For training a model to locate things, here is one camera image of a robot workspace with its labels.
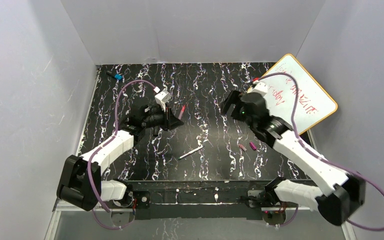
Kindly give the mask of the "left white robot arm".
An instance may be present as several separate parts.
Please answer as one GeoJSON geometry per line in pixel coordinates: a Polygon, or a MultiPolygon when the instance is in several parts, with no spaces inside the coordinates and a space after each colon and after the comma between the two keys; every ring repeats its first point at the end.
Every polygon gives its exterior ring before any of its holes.
{"type": "Polygon", "coordinates": [[[123,203],[132,193],[131,187],[122,180],[103,181],[104,171],[137,145],[146,129],[170,131],[183,125],[168,106],[141,106],[123,117],[118,130],[100,145],[80,156],[67,157],[56,189],[57,198],[85,211],[108,201],[123,203]]]}

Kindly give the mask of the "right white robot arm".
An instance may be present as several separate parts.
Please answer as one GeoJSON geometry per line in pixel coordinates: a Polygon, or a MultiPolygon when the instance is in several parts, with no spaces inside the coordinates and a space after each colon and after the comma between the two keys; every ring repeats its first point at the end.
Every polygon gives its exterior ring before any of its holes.
{"type": "Polygon", "coordinates": [[[249,200],[267,205],[281,202],[302,205],[318,211],[334,226],[342,225],[363,205],[365,180],[322,162],[312,153],[313,148],[298,139],[290,124],[270,115],[260,93],[231,91],[221,104],[221,114],[226,115],[231,105],[234,105],[231,113],[234,120],[246,123],[258,140],[288,157],[315,183],[311,186],[277,177],[249,200]]]}

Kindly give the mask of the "light pink pen cap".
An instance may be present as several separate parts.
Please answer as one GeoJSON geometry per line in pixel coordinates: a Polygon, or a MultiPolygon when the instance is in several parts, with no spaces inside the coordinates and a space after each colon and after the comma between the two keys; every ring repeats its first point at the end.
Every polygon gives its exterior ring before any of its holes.
{"type": "Polygon", "coordinates": [[[238,144],[238,147],[243,151],[243,152],[246,152],[247,149],[242,145],[242,144],[238,144]]]}

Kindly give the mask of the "black orange-tipped marker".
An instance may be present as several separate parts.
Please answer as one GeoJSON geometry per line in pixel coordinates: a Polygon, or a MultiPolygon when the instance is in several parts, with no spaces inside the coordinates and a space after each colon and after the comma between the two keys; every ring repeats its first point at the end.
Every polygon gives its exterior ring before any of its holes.
{"type": "Polygon", "coordinates": [[[159,136],[159,131],[160,131],[160,128],[158,126],[154,127],[153,130],[152,130],[152,135],[154,137],[158,137],[159,136]]]}

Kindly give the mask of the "white pen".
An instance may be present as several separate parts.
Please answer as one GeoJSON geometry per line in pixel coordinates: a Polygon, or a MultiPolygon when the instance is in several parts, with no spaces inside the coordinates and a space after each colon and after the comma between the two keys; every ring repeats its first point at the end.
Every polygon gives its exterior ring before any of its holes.
{"type": "Polygon", "coordinates": [[[178,160],[182,160],[182,159],[184,159],[184,158],[186,158],[186,157],[188,157],[188,156],[190,156],[190,155],[200,151],[203,148],[204,148],[204,146],[201,145],[201,146],[199,146],[199,147],[197,147],[195,149],[192,149],[192,150],[188,151],[187,153],[185,153],[185,154],[181,155],[180,157],[178,157],[178,160]]]}

